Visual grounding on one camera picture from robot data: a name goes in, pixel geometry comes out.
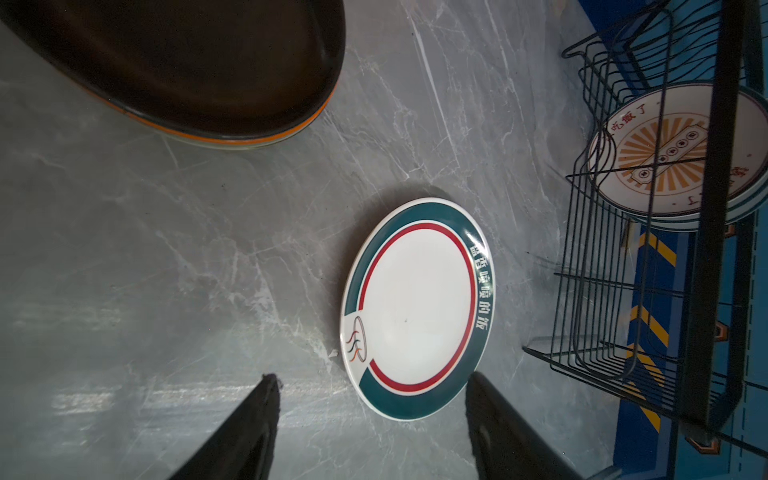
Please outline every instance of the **metal wire rack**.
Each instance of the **metal wire rack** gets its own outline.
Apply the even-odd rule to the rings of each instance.
[[[733,299],[720,299],[736,102],[740,85],[763,91],[761,26],[756,0],[662,0],[563,52],[564,58],[583,62],[578,74],[595,140],[567,176],[571,202],[549,349],[524,348],[556,371],[679,422],[697,441],[720,438],[768,458],[766,450],[721,432],[747,386],[768,390],[744,381],[754,214],[732,226],[737,235]],[[625,213],[599,192],[601,174],[636,167],[620,168],[615,151],[612,161],[589,158],[595,148],[612,148],[609,118],[650,91],[662,92],[660,138],[666,90],[682,81],[713,84],[706,156],[665,164],[707,161],[700,226],[690,236],[692,260],[683,286],[659,288],[656,280],[666,273],[651,248],[642,249],[640,258],[632,248],[638,237],[641,244],[660,248],[665,234],[651,227],[659,140],[647,211],[641,215]],[[665,302],[681,305],[679,345],[654,335],[660,330],[649,312]],[[713,372],[713,332],[723,309],[730,312],[731,325],[727,371],[721,373]]]

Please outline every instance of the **steam bowl logo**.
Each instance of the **steam bowl logo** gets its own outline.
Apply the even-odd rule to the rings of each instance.
[[[664,119],[659,161],[656,169],[656,193],[687,192],[701,186],[703,157],[707,152],[707,118],[700,115],[668,115]],[[637,167],[616,175],[631,189],[649,192],[656,157],[658,123],[647,121],[619,142],[619,167]]]
[[[350,363],[354,362],[355,359],[358,359],[361,363],[366,361],[366,358],[368,358],[366,330],[362,327],[362,319],[359,316],[355,317],[353,332],[349,340],[346,341],[346,344],[349,347],[346,357]]]

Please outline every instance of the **ceramic plate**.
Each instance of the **ceramic plate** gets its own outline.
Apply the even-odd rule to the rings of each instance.
[[[450,402],[485,349],[494,292],[488,242],[459,205],[422,198],[390,213],[357,254],[342,301],[344,363],[362,400],[395,420]]]
[[[654,195],[654,225],[698,225],[704,161],[664,163],[704,157],[711,95],[711,84],[681,84],[667,89]],[[606,200],[629,214],[642,217],[650,196],[653,173],[650,165],[654,162],[660,100],[661,90],[623,106],[608,121],[607,132],[611,137],[598,135],[590,146],[590,168],[635,167],[599,174],[594,180]],[[768,164],[767,111],[762,97],[747,89],[740,91],[729,210],[737,204],[743,205],[748,197],[764,197]],[[728,219],[735,220],[730,214]]]

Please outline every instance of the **gray marble surface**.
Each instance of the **gray marble surface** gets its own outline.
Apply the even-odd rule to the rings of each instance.
[[[617,401],[521,346],[550,331],[588,116],[562,48],[575,0],[360,0],[328,109],[223,152],[105,107],[0,27],[3,478],[166,478],[263,373],[282,379],[271,478],[476,478],[464,394],[379,417],[341,364],[356,251],[426,195],[484,227],[497,309],[479,365],[583,475]]]

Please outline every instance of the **brown oval dish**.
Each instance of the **brown oval dish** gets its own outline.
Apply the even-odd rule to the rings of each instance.
[[[311,123],[346,37],[342,0],[5,0],[0,19],[111,106],[213,147]]]

